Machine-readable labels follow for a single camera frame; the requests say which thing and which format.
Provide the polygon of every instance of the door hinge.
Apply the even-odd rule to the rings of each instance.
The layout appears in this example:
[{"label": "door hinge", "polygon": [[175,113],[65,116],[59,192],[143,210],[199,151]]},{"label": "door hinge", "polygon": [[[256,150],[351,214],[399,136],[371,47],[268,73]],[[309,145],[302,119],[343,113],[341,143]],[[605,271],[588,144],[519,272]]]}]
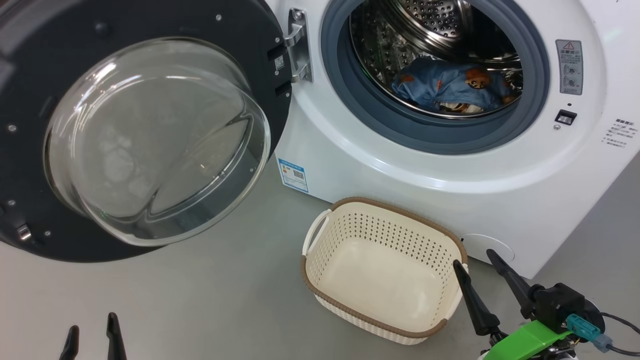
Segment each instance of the door hinge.
[{"label": "door hinge", "polygon": [[302,80],[314,82],[311,71],[311,52],[309,49],[307,13],[304,10],[289,10],[289,34],[284,37],[284,44],[289,50],[291,59],[291,82]]}]

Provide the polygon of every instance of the warning label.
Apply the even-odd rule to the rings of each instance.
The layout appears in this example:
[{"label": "warning label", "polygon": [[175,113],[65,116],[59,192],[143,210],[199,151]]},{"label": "warning label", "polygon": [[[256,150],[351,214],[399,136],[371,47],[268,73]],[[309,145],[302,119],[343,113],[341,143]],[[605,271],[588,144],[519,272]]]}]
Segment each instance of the warning label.
[{"label": "warning label", "polygon": [[584,80],[582,42],[578,40],[556,40],[560,63],[560,92],[582,95]]},{"label": "warning label", "polygon": [[303,167],[299,167],[283,159],[278,159],[278,166],[280,166],[280,175],[282,175],[284,185],[305,193],[309,192],[307,176],[305,175],[305,169]]},{"label": "warning label", "polygon": [[636,124],[631,121],[616,119],[607,133],[602,137],[601,143],[613,147],[626,148],[629,141],[633,140],[638,133]]}]

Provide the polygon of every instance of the open door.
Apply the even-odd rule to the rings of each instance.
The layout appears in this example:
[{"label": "open door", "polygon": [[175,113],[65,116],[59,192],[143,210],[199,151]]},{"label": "open door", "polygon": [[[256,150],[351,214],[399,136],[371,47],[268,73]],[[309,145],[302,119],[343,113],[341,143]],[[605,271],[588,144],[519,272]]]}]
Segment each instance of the open door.
[{"label": "open door", "polygon": [[126,258],[210,228],[253,188],[298,78],[298,39],[263,0],[0,11],[0,239]]}]

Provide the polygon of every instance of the qr code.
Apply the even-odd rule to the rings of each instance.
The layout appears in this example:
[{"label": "qr code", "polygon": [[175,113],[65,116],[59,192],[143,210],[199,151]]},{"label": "qr code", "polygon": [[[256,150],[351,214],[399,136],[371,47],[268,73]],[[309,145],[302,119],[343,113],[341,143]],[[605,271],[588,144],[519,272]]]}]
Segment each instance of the qr code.
[{"label": "qr code", "polygon": [[284,56],[280,55],[278,58],[276,58],[275,64],[276,70],[282,69],[284,67]]}]

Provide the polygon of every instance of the door porthole glass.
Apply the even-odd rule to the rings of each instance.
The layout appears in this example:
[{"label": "door porthole glass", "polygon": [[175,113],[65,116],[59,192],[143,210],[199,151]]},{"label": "door porthole glass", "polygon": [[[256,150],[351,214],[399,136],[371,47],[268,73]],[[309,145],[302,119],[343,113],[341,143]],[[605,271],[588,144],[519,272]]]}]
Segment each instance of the door porthole glass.
[{"label": "door porthole glass", "polygon": [[109,56],[56,107],[44,144],[58,197],[138,246],[189,238],[233,210],[269,156],[264,112],[237,63],[193,39]]}]

